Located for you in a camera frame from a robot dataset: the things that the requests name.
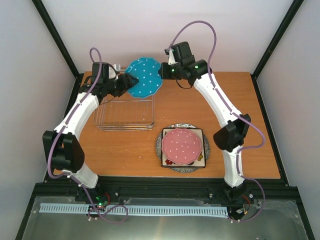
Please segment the blue polka dot plate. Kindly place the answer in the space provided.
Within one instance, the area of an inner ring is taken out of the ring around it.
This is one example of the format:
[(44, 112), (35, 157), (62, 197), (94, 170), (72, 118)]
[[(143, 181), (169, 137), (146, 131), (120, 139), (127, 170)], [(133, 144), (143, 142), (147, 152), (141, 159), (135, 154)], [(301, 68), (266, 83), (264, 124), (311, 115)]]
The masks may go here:
[(128, 90), (133, 98), (147, 98), (154, 95), (163, 84), (158, 71), (161, 64), (152, 57), (140, 57), (132, 61), (125, 73), (138, 79), (138, 83)]

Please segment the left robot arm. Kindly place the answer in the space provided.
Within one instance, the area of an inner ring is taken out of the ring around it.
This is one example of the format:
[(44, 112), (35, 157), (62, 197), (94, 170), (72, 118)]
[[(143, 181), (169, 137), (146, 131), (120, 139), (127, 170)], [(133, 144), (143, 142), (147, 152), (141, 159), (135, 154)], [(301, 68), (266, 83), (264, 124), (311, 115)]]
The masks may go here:
[(74, 105), (62, 122), (52, 131), (45, 131), (42, 142), (47, 162), (47, 172), (52, 179), (62, 176), (72, 178), (82, 187), (92, 201), (103, 198), (104, 188), (98, 185), (98, 175), (85, 164), (85, 153), (79, 143), (89, 117), (107, 96), (120, 97), (137, 85), (139, 80), (129, 73), (114, 78), (100, 78), (90, 84), (88, 76), (80, 87)]

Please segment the chrome wire dish rack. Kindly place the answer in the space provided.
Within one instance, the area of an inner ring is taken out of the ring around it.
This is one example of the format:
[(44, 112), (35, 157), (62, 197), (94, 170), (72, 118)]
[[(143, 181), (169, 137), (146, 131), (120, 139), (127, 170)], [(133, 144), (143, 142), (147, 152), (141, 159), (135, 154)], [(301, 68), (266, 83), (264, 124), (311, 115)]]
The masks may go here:
[(107, 95), (94, 111), (93, 123), (102, 131), (150, 130), (155, 124), (155, 96)]

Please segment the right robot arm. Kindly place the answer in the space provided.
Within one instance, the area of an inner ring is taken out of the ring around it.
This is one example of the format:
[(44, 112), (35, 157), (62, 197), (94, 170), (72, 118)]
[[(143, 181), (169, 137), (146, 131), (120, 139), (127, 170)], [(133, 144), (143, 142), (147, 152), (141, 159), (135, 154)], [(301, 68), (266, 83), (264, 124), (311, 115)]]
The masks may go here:
[(223, 194), (226, 200), (234, 202), (246, 189), (241, 148), (251, 117), (248, 114), (243, 115), (231, 103), (205, 60), (187, 66), (177, 62), (172, 64), (163, 62), (160, 64), (158, 74), (165, 80), (187, 80), (191, 87), (200, 92), (213, 110), (220, 125), (220, 130), (213, 135), (213, 140), (222, 150), (225, 168)]

